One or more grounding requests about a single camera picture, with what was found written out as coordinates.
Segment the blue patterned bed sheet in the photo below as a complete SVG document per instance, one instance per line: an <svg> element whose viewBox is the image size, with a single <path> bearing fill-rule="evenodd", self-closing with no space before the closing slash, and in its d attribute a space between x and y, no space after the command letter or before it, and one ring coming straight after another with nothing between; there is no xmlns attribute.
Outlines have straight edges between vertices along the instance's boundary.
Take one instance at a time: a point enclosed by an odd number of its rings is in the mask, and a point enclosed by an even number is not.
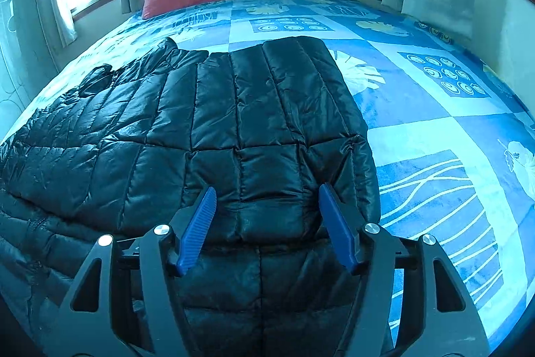
<svg viewBox="0 0 535 357"><path fill-rule="evenodd" d="M135 14L69 63L4 142L95 66L120 68L165 39L231 53L289 37L337 51L367 125L375 222L399 237L437 239L499 347L534 297L534 121L483 61L426 24L352 0L227 0Z"/></svg>

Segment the white sliding wardrobe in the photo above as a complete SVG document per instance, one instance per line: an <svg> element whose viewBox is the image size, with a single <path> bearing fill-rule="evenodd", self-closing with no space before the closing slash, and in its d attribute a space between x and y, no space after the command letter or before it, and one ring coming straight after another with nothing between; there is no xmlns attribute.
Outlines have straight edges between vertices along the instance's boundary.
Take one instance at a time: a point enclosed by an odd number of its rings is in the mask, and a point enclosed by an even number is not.
<svg viewBox="0 0 535 357"><path fill-rule="evenodd" d="M57 74L37 0L1 0L1 135Z"/></svg>

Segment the black quilted puffer jacket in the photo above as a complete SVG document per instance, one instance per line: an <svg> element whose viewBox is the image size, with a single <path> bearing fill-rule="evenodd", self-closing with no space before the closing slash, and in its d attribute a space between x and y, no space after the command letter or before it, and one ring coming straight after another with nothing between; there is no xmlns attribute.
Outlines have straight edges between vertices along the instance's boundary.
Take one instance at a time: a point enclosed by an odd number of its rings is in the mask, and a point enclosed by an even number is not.
<svg viewBox="0 0 535 357"><path fill-rule="evenodd" d="M206 356L331 356L358 281L318 210L380 216L367 125L312 37L231 53L165 39L95 66L1 146L1 294L37 344L97 238L144 235L206 186L217 211L172 291Z"/></svg>

